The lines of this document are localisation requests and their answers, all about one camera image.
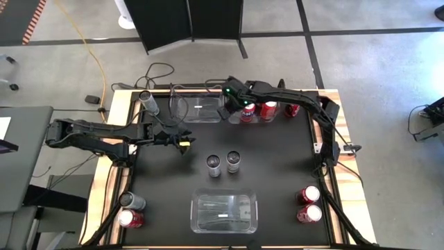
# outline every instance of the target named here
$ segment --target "floor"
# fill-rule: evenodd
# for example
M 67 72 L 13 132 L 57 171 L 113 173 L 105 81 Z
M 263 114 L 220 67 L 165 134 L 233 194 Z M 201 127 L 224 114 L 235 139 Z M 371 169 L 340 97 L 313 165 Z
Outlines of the floor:
M 438 140 L 414 142 L 407 117 L 418 105 L 444 96 L 444 22 L 433 11 L 441 0 L 245 0 L 244 33 L 280 37 L 244 38 L 248 59 L 236 42 L 176 42 L 147 56 L 140 42 L 94 44 L 111 83 L 132 84 L 149 64 L 172 64 L 173 75 L 158 83 L 198 83 L 233 75 L 290 88 L 339 89 L 377 241 L 382 246 L 441 249 L 444 245 L 444 153 Z M 303 3 L 307 25 L 301 22 Z M 113 1 L 61 0 L 86 38 L 134 38 L 118 27 Z M 377 30 L 374 33 L 363 30 Z M 78 35 L 53 1 L 46 4 L 32 41 L 35 45 L 1 47 L 19 64 L 0 62 L 0 75 L 20 85 L 1 86 L 0 106 L 95 109 L 83 101 L 100 95 L 99 69 L 81 44 L 43 45 L 77 40 Z M 153 75 L 168 69 L 157 68 Z M 101 122 L 96 112 L 54 112 L 53 118 Z M 413 129 L 429 124 L 413 116 Z M 35 175 L 52 168 L 61 175 L 89 153 L 42 148 Z M 88 162 L 75 174 L 93 174 Z M 46 185 L 49 174 L 33 178 Z

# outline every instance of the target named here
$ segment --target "can lid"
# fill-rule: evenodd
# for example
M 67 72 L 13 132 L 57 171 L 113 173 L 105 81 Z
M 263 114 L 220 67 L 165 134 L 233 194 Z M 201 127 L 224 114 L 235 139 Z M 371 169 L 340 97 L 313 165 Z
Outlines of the can lid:
M 236 164 L 241 160 L 241 155 L 237 151 L 231 151 L 227 155 L 227 161 L 231 164 Z
M 275 102 L 275 101 L 267 101 L 267 102 L 265 103 L 265 105 L 267 105 L 268 107 L 276 107 L 277 104 L 278 104 L 278 103 Z
M 131 202 L 133 202 L 133 199 L 133 194 L 131 194 L 130 192 L 123 192 L 119 198 L 120 206 L 129 206 Z
M 148 101 L 151 97 L 151 93 L 148 90 L 144 90 L 142 92 L 140 92 L 139 94 L 139 99 L 141 101 Z
M 310 219 L 317 222 L 322 218 L 322 211 L 321 209 L 316 205 L 310 205 L 307 209 L 307 215 Z
M 133 221 L 133 213 L 130 210 L 123 210 L 119 213 L 119 223 L 127 226 Z
M 256 105 L 256 104 L 251 103 L 251 104 L 248 104 L 247 106 L 245 106 L 245 108 L 246 108 L 246 109 L 253 109 L 253 108 L 255 107 L 255 105 Z
M 207 165 L 208 167 L 218 167 L 221 164 L 221 160 L 218 156 L 210 155 L 207 158 Z
M 311 201 L 319 200 L 320 195 L 321 193 L 319 192 L 319 189 L 315 186 L 308 186 L 305 188 L 305 196 Z

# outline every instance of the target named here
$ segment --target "metal stand leg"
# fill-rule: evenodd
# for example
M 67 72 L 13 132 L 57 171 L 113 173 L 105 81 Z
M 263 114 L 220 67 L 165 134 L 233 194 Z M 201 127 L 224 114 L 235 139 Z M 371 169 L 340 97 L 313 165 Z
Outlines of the metal stand leg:
M 59 208 L 80 213 L 84 213 L 87 210 L 87 199 L 85 198 L 35 185 L 28 186 L 28 191 L 26 192 L 23 203 L 25 205 Z

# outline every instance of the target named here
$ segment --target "wooden table edge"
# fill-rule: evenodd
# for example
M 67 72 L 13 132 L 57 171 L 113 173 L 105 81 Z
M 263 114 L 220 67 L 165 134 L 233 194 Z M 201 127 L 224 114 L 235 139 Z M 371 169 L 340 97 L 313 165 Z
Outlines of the wooden table edge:
M 345 120 L 345 115 L 343 114 L 343 108 L 341 105 L 341 99 L 339 96 L 339 91 L 335 89 L 331 90 L 304 90 L 302 91 L 318 91 L 320 95 L 329 97 L 331 100 L 333 100 L 335 103 L 340 105 L 340 111 L 338 119 L 336 120 L 336 127 L 340 130 L 342 136 L 350 141 L 350 134 L 348 132 L 347 123 Z M 128 113 L 130 112 L 130 105 L 131 105 L 131 96 L 133 92 L 141 92 L 142 90 L 116 90 L 112 99 L 111 109 L 110 113 L 108 115 L 108 124 L 115 124 L 115 125 L 125 125 L 128 119 Z M 176 90 L 177 92 L 206 92 L 207 90 Z M 220 92 L 220 90 L 211 90 L 212 92 Z M 162 93 L 162 92 L 169 92 L 169 90 L 150 90 L 150 92 L 153 93 Z M 136 113 L 139 110 L 139 107 L 135 107 L 133 112 Z M 316 122 L 314 122 L 314 129 L 316 134 L 316 139 L 318 142 L 321 141 L 321 132 L 319 129 L 319 126 Z M 336 134 L 336 140 L 339 141 L 341 138 Z M 339 158 L 339 161 L 350 167 L 351 169 L 358 172 L 356 160 L 353 157 L 350 156 L 341 156 Z M 114 184 L 116 180 L 115 171 L 111 171 L 110 180 L 107 186 L 107 197 L 104 200 L 103 195 L 105 192 L 105 182 L 106 178 L 108 176 L 108 171 L 111 161 L 108 159 L 108 157 L 100 157 L 99 161 L 97 163 L 96 172 L 94 175 L 93 185 L 91 189 L 91 194 L 89 196 L 88 200 L 88 216 L 85 216 L 82 232 L 80 235 L 83 234 L 83 230 L 85 230 L 85 222 L 87 219 L 87 228 L 85 232 L 85 237 L 83 239 L 84 243 L 87 240 L 89 240 L 94 233 L 94 231 L 100 226 L 101 220 L 105 218 L 105 215 L 108 214 L 108 211 L 110 209 L 110 201 L 112 200 L 112 193 L 114 192 Z M 359 182 L 359 179 L 357 179 L 355 176 L 353 176 L 351 173 L 347 173 L 344 169 L 338 170 L 338 166 L 336 166 L 336 179 L 338 181 L 338 187 L 339 192 L 341 195 L 341 203 L 343 205 L 343 210 L 346 213 L 346 215 L 349 217 L 350 221 L 357 227 L 358 230 L 360 230 L 361 234 L 369 241 L 376 242 L 375 240 L 375 234 L 373 231 L 373 225 L 371 224 L 370 220 L 370 214 L 368 212 L 366 199 L 364 196 L 364 190 Z M 121 186 L 119 187 L 119 194 L 123 192 L 123 187 L 126 184 L 126 181 L 128 180 L 128 170 L 123 171 L 123 176 L 121 179 Z M 329 176 L 327 175 L 327 184 L 329 186 L 329 189 L 331 190 L 331 185 L 329 180 Z M 348 202 L 353 201 L 356 204 L 349 207 Z M 104 213 L 102 216 L 98 214 L 98 207 L 100 208 L 100 212 L 103 208 L 103 203 L 105 202 L 105 208 Z M 332 224 L 334 229 L 334 235 L 336 239 L 336 243 L 342 243 L 341 238 L 341 231 L 339 227 L 339 221 L 337 219 L 336 214 L 334 214 L 334 211 L 330 208 L 330 214 L 332 217 Z M 118 242 L 119 237 L 119 223 L 117 221 L 117 218 L 114 219 L 114 222 L 112 224 L 112 231 L 111 231 L 111 240 L 110 244 L 116 244 Z

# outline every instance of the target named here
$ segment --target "yellow cable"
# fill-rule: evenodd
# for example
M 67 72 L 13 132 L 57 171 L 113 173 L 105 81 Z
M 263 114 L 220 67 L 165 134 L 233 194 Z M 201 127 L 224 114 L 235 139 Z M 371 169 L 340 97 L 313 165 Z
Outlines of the yellow cable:
M 80 29 L 77 27 L 76 23 L 74 22 L 74 20 L 71 18 L 71 16 L 68 14 L 68 12 L 63 8 L 62 4 L 60 4 L 59 0 L 54 0 L 55 4 L 57 5 L 57 7 L 59 7 L 59 9 L 63 12 L 63 14 L 65 14 L 65 16 L 67 17 L 67 19 L 69 20 L 69 22 L 71 22 L 72 26 L 76 29 L 78 35 L 80 36 L 80 38 L 82 38 L 83 44 L 85 45 L 86 49 L 88 50 L 89 54 L 94 58 L 94 60 L 96 61 L 97 65 L 100 68 L 100 71 L 102 73 L 102 79 L 103 79 L 103 91 L 102 91 L 102 97 L 100 100 L 100 107 L 103 108 L 103 102 L 105 100 L 105 94 L 106 94 L 106 76 L 105 76 L 105 71 L 103 70 L 102 64 L 99 62 L 99 60 L 97 59 L 96 55 L 94 55 L 94 52 L 92 51 L 91 47 L 88 45 L 88 43 L 86 43 L 85 38 L 83 37 L 83 34 L 81 33 Z M 104 122 L 106 122 L 105 119 L 105 115 L 103 114 L 103 112 L 100 113 L 102 116 L 102 120 Z

